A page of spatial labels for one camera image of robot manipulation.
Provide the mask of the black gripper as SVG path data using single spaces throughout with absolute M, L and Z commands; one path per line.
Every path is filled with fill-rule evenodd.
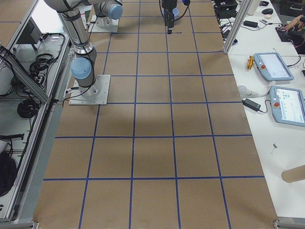
M 177 7 L 176 0 L 161 0 L 161 7 L 164 10 L 164 20 L 167 26 L 167 34 L 172 34 L 172 28 L 169 26 L 174 25 L 174 13 L 173 9 Z

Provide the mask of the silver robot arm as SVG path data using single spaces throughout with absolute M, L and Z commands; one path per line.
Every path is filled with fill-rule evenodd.
M 173 10 L 177 7 L 176 0 L 160 0 L 159 9 L 161 16 L 163 17 L 167 34 L 172 34 L 174 27 L 175 14 Z M 122 16 L 123 8 L 122 3 L 119 0 L 105 1 L 94 5 L 96 14 L 96 21 L 106 17 L 109 19 L 117 20 Z
M 79 10 L 79 6 L 91 6 L 92 3 L 87 0 L 46 0 L 45 3 L 58 13 L 72 42 L 76 59 L 71 63 L 71 73 L 80 94 L 86 97 L 98 95 L 101 86 L 94 73 L 97 52 L 89 41 Z

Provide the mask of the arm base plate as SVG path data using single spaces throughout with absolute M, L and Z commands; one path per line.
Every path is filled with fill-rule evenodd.
M 119 19 L 114 20 L 109 17 L 103 17 L 96 19 L 96 15 L 93 15 L 89 22 L 88 32 L 91 33 L 117 33 Z
M 74 87 L 78 89 L 71 93 L 70 105 L 106 105 L 108 102 L 108 94 L 110 87 L 111 76 L 109 74 L 96 75 L 95 83 L 87 91 L 86 88 L 79 87 L 74 80 Z

